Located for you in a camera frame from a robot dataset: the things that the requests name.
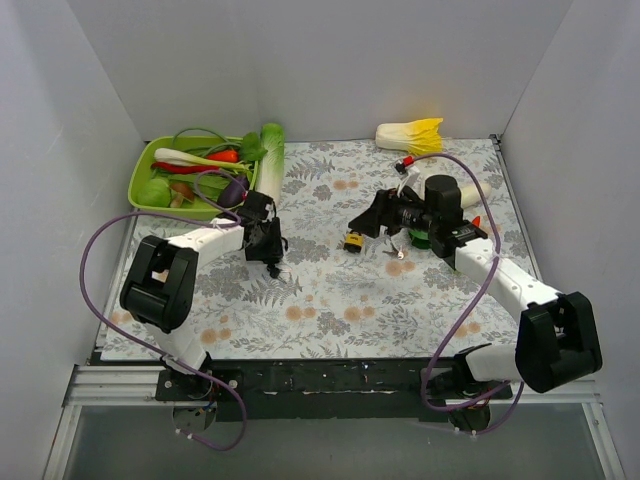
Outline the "yellow padlock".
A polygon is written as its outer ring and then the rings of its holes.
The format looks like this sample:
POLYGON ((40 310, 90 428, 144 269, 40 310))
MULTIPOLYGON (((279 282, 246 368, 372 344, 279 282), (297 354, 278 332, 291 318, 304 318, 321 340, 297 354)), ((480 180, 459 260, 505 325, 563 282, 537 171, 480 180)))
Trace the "yellow padlock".
POLYGON ((350 253, 360 253, 364 245, 364 236, 356 231, 350 231, 344 240, 343 249, 350 253))

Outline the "orange padlock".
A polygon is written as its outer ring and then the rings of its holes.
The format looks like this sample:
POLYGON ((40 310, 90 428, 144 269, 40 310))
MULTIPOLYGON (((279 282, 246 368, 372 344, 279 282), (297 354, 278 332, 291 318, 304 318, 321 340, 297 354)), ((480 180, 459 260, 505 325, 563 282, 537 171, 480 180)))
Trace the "orange padlock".
POLYGON ((281 280, 282 277, 290 272, 289 267, 283 262, 271 262, 266 264, 269 276, 272 279, 281 280))

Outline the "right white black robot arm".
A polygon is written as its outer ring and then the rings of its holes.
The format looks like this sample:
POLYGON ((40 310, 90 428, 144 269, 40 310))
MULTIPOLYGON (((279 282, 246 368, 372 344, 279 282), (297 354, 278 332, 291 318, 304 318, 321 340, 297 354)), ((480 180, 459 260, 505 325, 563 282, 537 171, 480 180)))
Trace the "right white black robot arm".
POLYGON ((480 201, 448 175, 430 176, 424 193, 380 190, 349 228, 370 238, 402 229, 427 234, 432 252, 480 285, 518 323, 513 345, 486 345, 461 352, 452 373, 454 389, 475 397, 490 381, 522 381, 545 393, 599 371, 603 359, 591 302, 563 294, 502 258, 487 233, 464 217, 463 203, 480 201))

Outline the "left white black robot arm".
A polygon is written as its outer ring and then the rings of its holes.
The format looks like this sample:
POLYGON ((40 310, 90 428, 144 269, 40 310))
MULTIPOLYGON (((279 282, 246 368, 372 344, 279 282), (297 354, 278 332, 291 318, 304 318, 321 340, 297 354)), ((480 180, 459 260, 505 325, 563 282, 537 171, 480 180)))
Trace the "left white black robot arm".
POLYGON ((221 215, 203 227, 168 239, 143 238, 120 292, 120 306, 145 325, 165 364, 180 372, 178 387, 193 400, 213 386, 202 368, 207 352, 185 322, 200 268, 236 251, 248 261, 266 265, 277 278, 288 248, 281 236, 274 200, 251 190, 237 212, 221 215))

